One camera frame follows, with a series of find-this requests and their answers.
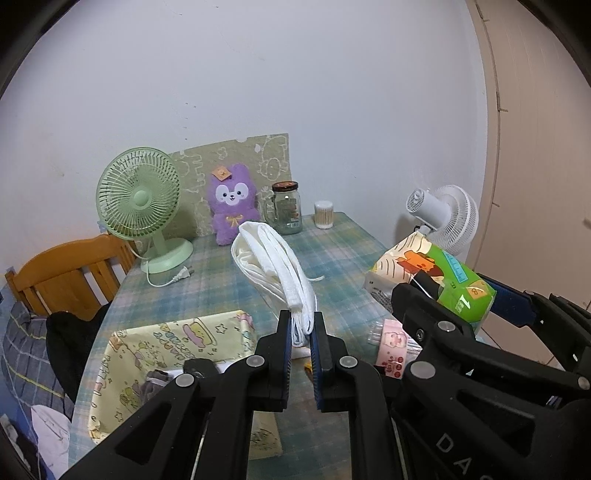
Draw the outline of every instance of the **metal bolt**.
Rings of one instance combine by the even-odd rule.
[[[444,332],[453,332],[456,329],[456,326],[447,320],[442,320],[437,324],[437,326]]]
[[[427,380],[435,376],[435,367],[429,362],[413,362],[410,365],[410,372],[417,378]]]
[[[589,380],[587,380],[585,377],[579,377],[577,383],[583,390],[588,390],[589,387],[591,387],[591,384],[589,384]]]
[[[249,367],[260,367],[264,363],[265,363],[265,359],[264,359],[264,357],[261,357],[260,355],[251,355],[250,357],[248,357],[246,359],[246,364]]]
[[[177,378],[174,379],[174,382],[179,387],[190,387],[195,382],[194,376],[191,374],[180,374]]]
[[[357,359],[354,356],[342,356],[339,360],[340,366],[345,368],[353,368],[357,365]]]

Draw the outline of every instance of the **folded white cloth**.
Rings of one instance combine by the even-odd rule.
[[[56,478],[68,470],[70,420],[45,405],[31,407],[33,430],[37,434],[39,454]]]
[[[244,222],[232,244],[232,258],[278,314],[291,310],[291,343],[304,346],[314,328],[316,296],[295,253],[266,223]]]

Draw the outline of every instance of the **wooden chair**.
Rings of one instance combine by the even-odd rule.
[[[24,302],[31,312],[47,316],[65,310],[88,321],[100,303],[82,268],[88,267],[107,301],[112,301],[119,289],[119,281],[108,261],[113,257],[117,257],[125,273],[135,261],[127,242],[103,234],[50,248],[29,260],[19,273],[8,272],[6,280],[15,298]]]

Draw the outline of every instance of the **plaid tablecloth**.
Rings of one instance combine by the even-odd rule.
[[[344,213],[335,214],[335,225],[329,230],[317,229],[311,217],[303,223],[301,233],[285,240],[308,278],[325,276],[313,287],[327,331],[342,338],[351,355],[373,362],[376,347],[366,341],[368,326],[388,312],[362,285],[365,273],[385,247]],[[213,235],[197,238],[185,264],[193,266],[194,274],[168,287],[150,287],[138,265],[122,283],[95,340],[78,392],[70,437],[71,465],[94,447],[87,430],[90,399],[113,331],[237,309],[252,315],[259,337],[275,331],[275,317],[233,263],[230,247],[217,246]],[[176,269],[151,275],[151,280],[164,283],[175,273]],[[316,410],[304,361],[292,363],[288,409],[277,414],[284,454],[250,461],[249,479],[350,478],[347,415]]]

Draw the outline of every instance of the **fan base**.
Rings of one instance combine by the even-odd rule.
[[[142,260],[142,271],[147,272],[148,265],[150,273],[166,272],[171,268],[178,267],[193,253],[193,244],[184,238],[171,238],[166,240],[166,249],[168,250],[166,254],[158,255],[156,248],[150,247],[146,254],[150,260]]]

